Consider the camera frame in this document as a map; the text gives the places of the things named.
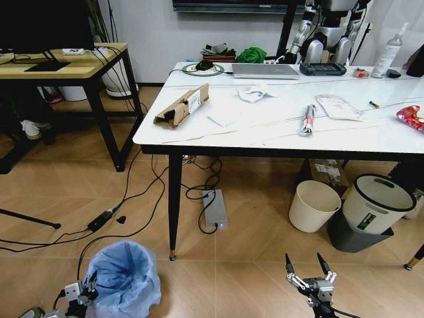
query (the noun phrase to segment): white paper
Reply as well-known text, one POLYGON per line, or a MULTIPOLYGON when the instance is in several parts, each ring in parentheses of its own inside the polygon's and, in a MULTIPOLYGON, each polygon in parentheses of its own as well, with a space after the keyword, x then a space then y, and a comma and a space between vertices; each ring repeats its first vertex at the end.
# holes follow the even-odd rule
POLYGON ((328 167, 328 166, 325 166, 325 167, 327 168, 327 173, 328 174, 330 174, 332 176, 335 176, 335 177, 339 177, 340 176, 340 171, 339 171, 338 168, 328 167))
POLYGON ((317 171, 324 172, 326 174, 332 175, 334 177, 340 176, 340 171, 338 168, 330 167, 330 166, 324 166, 323 164, 315 164, 315 167, 317 171))
POLYGON ((227 127, 235 123, 241 116, 241 110, 237 106, 216 107, 208 112, 207 117, 221 127, 227 127))
POLYGON ((260 85, 253 85, 247 91, 242 89, 238 90, 238 96, 240 96, 242 100, 248 101, 249 103, 254 103, 262 99, 265 95, 269 95, 271 97, 279 96, 277 93, 271 92, 265 83, 261 83, 260 85))
POLYGON ((187 98, 188 102, 188 112, 190 114, 197 111, 201 102, 200 102, 200 89, 193 93, 190 97, 187 98))
POLYGON ((327 167, 323 164, 315 164, 317 171, 327 173, 327 167))

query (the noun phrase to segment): cardboard package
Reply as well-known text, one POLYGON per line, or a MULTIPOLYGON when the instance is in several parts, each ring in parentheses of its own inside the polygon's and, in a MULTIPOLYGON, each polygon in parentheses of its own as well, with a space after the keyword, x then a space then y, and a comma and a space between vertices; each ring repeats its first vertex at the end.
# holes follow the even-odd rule
POLYGON ((190 114, 209 99, 209 84, 192 89, 155 116, 153 123, 177 128, 190 114))
POLYGON ((323 182, 342 197, 349 187, 345 172, 339 162, 333 159, 305 159, 297 175, 297 184, 305 180, 323 182))

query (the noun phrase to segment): spray bottle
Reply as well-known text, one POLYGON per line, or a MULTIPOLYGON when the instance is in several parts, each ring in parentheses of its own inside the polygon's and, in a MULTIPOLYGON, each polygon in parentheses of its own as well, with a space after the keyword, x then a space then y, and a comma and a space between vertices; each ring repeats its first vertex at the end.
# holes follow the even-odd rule
POLYGON ((402 29, 396 33, 395 37, 387 42, 386 47, 384 48, 382 54, 376 62, 376 65, 374 66, 374 69, 372 70, 371 76, 373 78, 382 78, 386 74, 403 44, 401 38, 405 33, 407 26, 408 22, 403 24, 402 29))

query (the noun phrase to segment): television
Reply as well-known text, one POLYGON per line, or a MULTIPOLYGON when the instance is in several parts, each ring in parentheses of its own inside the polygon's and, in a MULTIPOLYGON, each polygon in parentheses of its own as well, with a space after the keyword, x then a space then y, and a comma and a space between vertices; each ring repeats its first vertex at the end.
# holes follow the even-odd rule
POLYGON ((290 4, 297 4, 296 13, 301 15, 305 0, 172 0, 177 12, 212 13, 286 13, 290 4))
POLYGON ((85 0, 4 1, 0 51, 43 53, 55 48, 94 49, 85 0))

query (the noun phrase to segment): blue plastic bag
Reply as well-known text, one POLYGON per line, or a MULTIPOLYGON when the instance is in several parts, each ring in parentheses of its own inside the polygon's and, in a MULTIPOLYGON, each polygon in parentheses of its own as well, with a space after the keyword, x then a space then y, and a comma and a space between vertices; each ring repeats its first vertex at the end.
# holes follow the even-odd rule
POLYGON ((151 250, 123 240, 98 252, 87 277, 97 271, 99 297, 87 310, 88 317, 147 317, 151 305, 160 303, 160 280, 151 250))

